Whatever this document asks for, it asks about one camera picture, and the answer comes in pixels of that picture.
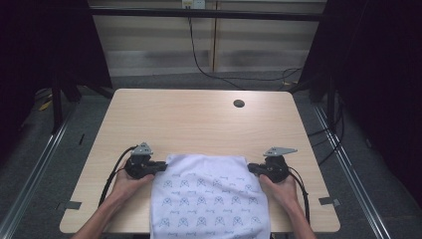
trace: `gray floor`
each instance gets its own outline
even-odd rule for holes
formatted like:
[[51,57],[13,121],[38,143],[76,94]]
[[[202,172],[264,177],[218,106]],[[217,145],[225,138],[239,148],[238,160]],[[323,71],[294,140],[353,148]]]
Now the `gray floor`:
[[[268,72],[222,75],[272,79],[281,74]],[[288,78],[288,82],[296,79],[295,77]],[[275,91],[281,86],[281,81],[232,80],[231,82],[251,91]],[[113,78],[113,83],[115,88],[237,90],[226,82],[200,74]],[[109,100],[89,90],[83,89],[83,93],[84,96],[76,106],[76,111],[69,121],[62,141],[13,238],[69,238],[71,236],[60,232],[59,225],[64,212],[56,210],[56,207],[58,203],[70,199],[109,104]],[[307,132],[320,130],[321,126],[314,106],[308,99],[308,93],[297,93],[294,98]],[[52,108],[39,112],[38,106],[41,102],[36,102],[23,127],[20,141],[0,170],[1,220],[4,219],[18,196],[49,140],[53,119]],[[364,132],[359,129],[347,111],[344,112],[344,128],[342,145],[374,205],[379,210],[391,237],[422,238],[421,209],[385,167],[378,152],[366,146]],[[310,137],[312,145],[323,141],[314,147],[317,160],[322,160],[332,150],[328,141],[324,141],[325,139],[324,133]],[[335,208],[341,228],[336,233],[319,234],[318,238],[376,238],[335,154],[320,167],[320,170],[331,197],[341,202],[341,205]],[[105,235],[105,238],[131,238],[131,235]]]

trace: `black cable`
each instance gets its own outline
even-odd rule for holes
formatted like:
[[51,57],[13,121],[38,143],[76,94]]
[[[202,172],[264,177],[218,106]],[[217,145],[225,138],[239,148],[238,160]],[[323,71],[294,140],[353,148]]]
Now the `black cable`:
[[299,187],[301,188],[302,195],[304,196],[304,204],[305,204],[305,217],[307,218],[308,223],[311,225],[311,216],[310,216],[310,202],[308,200],[308,193],[305,190],[304,182],[302,181],[301,175],[292,167],[289,167],[289,169],[292,169],[300,178],[297,178],[292,172],[290,172],[290,176],[292,176],[295,181],[298,183]]
[[[334,122],[334,126],[337,126],[338,122],[339,122],[339,121],[341,120],[341,118],[342,118],[342,107],[343,107],[343,104],[339,103],[339,104],[338,104],[338,110],[337,110],[337,118],[336,118],[336,120],[335,120],[335,122]],[[329,128],[325,127],[325,128],[323,128],[323,129],[321,129],[321,130],[318,130],[318,131],[315,131],[315,132],[308,133],[308,137],[310,137],[310,136],[315,136],[315,135],[320,134],[320,133],[322,133],[322,132],[325,132],[325,131],[327,131],[327,130],[329,130]]]
[[[245,89],[237,86],[236,84],[229,82],[228,80],[245,80],[245,81],[258,81],[258,82],[273,82],[273,81],[280,81],[280,80],[284,80],[282,86],[279,88],[279,90],[284,86],[285,84],[285,79],[290,77],[291,75],[293,75],[294,73],[296,73],[297,71],[301,70],[302,68],[290,68],[290,69],[286,69],[283,71],[283,75],[279,78],[274,78],[274,79],[258,79],[258,78],[237,78],[237,77],[228,77],[228,78],[223,78],[223,77],[216,77],[216,76],[211,76],[207,73],[205,73],[201,67],[198,64],[198,59],[196,58],[196,51],[195,51],[195,43],[193,41],[193,27],[192,27],[192,19],[188,18],[188,22],[189,22],[189,33],[190,33],[190,40],[192,43],[192,52],[193,52],[193,58],[195,60],[195,65],[198,68],[199,72],[201,72],[203,75],[209,77],[209,78],[213,78],[213,79],[217,79],[217,80],[221,80],[224,81],[230,85],[232,85],[235,88],[238,88],[240,90],[246,91]],[[293,71],[290,74],[288,74],[287,76],[285,76],[285,73],[287,71]]]
[[323,143],[325,143],[325,142],[327,142],[328,141],[328,137],[326,137],[324,140],[322,140],[321,142],[317,142],[316,144],[313,144],[313,145],[311,145],[311,147],[316,147],[316,146],[318,146],[318,145],[321,145],[321,144],[323,144]]
[[111,185],[112,179],[114,178],[115,174],[122,170],[123,168],[117,170],[118,166],[120,165],[121,160],[124,158],[124,156],[131,150],[134,150],[136,146],[132,146],[124,151],[124,153],[121,154],[120,158],[118,159],[117,163],[115,164],[114,168],[112,169],[111,174],[108,177],[108,180],[105,183],[105,188],[103,189],[102,197],[100,198],[99,207],[103,204],[103,202],[106,199],[106,193],[108,192],[108,188]]
[[341,111],[341,137],[338,140],[338,142],[335,144],[334,149],[329,153],[329,155],[327,155],[323,160],[321,160],[318,163],[318,166],[321,166],[324,162],[326,162],[327,159],[329,159],[332,156],[333,153],[335,153],[337,151],[337,149],[340,146],[341,141],[344,137],[344,116],[342,115],[342,103],[340,103],[340,105],[341,105],[341,108],[339,110]]
[[308,89],[311,86],[311,84],[313,82],[317,81],[320,77],[321,77],[321,73],[316,73],[309,80],[307,80],[305,82],[298,82],[295,86],[288,89],[287,92],[289,92],[290,94],[293,95],[293,94],[295,94],[299,91],[303,91],[305,89]]

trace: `round hole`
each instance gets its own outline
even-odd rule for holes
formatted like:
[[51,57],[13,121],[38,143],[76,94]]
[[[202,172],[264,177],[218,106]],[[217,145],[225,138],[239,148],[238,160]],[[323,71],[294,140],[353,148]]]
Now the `round hole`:
[[244,107],[244,106],[245,106],[245,102],[244,102],[244,101],[242,101],[242,100],[236,100],[236,101],[233,103],[233,105],[235,105],[235,107],[237,107],[237,108],[242,108],[242,107]]

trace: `power cable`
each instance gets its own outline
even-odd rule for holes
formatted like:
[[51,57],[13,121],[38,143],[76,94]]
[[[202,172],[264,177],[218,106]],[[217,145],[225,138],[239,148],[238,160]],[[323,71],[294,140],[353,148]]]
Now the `power cable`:
[[316,147],[316,146],[321,145],[321,144],[323,144],[323,143],[325,143],[327,141],[328,141],[328,137],[326,137],[324,140],[322,140],[320,142],[317,142],[316,144],[313,144],[312,147]]
[[[338,122],[339,122],[339,121],[341,120],[341,118],[342,118],[342,111],[340,110],[340,107],[342,107],[342,106],[343,106],[343,104],[341,104],[341,103],[338,101],[337,116],[336,116],[336,119],[335,119],[335,122],[334,122],[334,126],[337,126]],[[308,137],[318,135],[318,134],[320,134],[320,133],[322,133],[322,132],[326,132],[327,130],[329,130],[329,128],[328,128],[328,127],[325,127],[325,128],[323,128],[323,129],[321,129],[321,130],[318,130],[318,131],[315,131],[315,132],[308,133]]]
[[[238,77],[227,77],[227,78],[223,78],[223,77],[216,77],[216,76],[209,75],[209,74],[205,73],[201,69],[201,67],[199,66],[199,64],[198,64],[198,60],[197,60],[197,57],[196,57],[196,51],[195,51],[195,43],[193,41],[192,19],[191,18],[188,18],[188,22],[189,22],[189,33],[190,33],[190,40],[191,40],[191,43],[192,43],[192,52],[193,52],[193,58],[195,60],[195,65],[198,68],[199,72],[201,72],[203,75],[205,75],[205,76],[207,76],[209,78],[224,81],[224,82],[226,82],[226,83],[232,85],[233,87],[235,87],[237,89],[240,89],[242,91],[246,91],[246,90],[243,89],[243,88],[241,88],[241,87],[239,87],[239,86],[237,86],[236,84],[234,84],[234,83],[232,83],[232,82],[230,82],[228,80],[244,80],[244,81],[257,81],[257,82],[273,82],[273,81],[283,80],[284,82],[283,82],[282,86],[278,89],[278,91],[279,91],[284,86],[285,79],[286,78],[290,77],[291,75],[293,75],[294,73],[296,73],[297,71],[299,71],[299,70],[302,69],[302,68],[290,68],[290,69],[286,69],[286,70],[283,71],[283,74],[282,74],[281,77],[279,77],[279,78],[273,78],[273,79],[238,78]],[[288,74],[288,75],[285,76],[285,73],[287,71],[292,71],[292,72],[290,74]]]
[[309,225],[311,225],[310,202],[308,200],[308,193],[305,190],[304,181],[302,180],[301,175],[294,168],[289,167],[289,169],[293,170],[299,177],[299,178],[297,178],[292,172],[290,172],[290,176],[292,176],[295,179],[295,181],[298,183],[299,187],[301,188],[302,195],[304,196],[305,217],[307,218]]
[[321,166],[323,163],[325,163],[338,149],[338,147],[341,145],[341,141],[344,137],[344,116],[342,113],[342,103],[339,103],[339,111],[341,114],[341,137],[338,140],[338,142],[335,144],[334,149],[321,161],[318,162],[318,166]]
[[100,202],[99,202],[99,207],[103,204],[103,202],[105,201],[105,199],[106,199],[106,193],[108,192],[108,188],[109,188],[109,186],[111,185],[111,182],[112,182],[112,179],[114,178],[114,176],[120,171],[120,170],[122,170],[122,168],[121,169],[119,169],[119,170],[117,170],[117,168],[118,168],[118,165],[120,164],[120,162],[121,162],[121,160],[124,158],[124,156],[129,152],[129,151],[131,151],[131,150],[134,150],[136,148],[136,146],[132,146],[132,147],[130,147],[130,148],[128,148],[127,150],[125,150],[122,154],[121,154],[121,156],[120,156],[120,158],[118,159],[118,161],[117,161],[117,163],[115,164],[115,166],[114,166],[114,168],[112,169],[112,172],[111,172],[111,174],[109,175],[109,177],[108,177],[108,180],[106,181],[106,183],[105,183],[105,187],[104,187],[104,189],[103,189],[103,193],[102,193],[102,197],[100,198]]

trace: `patterned towel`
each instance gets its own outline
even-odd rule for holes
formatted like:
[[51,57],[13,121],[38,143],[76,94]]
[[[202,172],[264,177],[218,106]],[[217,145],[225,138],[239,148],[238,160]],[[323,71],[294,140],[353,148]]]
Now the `patterned towel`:
[[151,192],[151,238],[270,238],[266,194],[242,156],[173,154]]

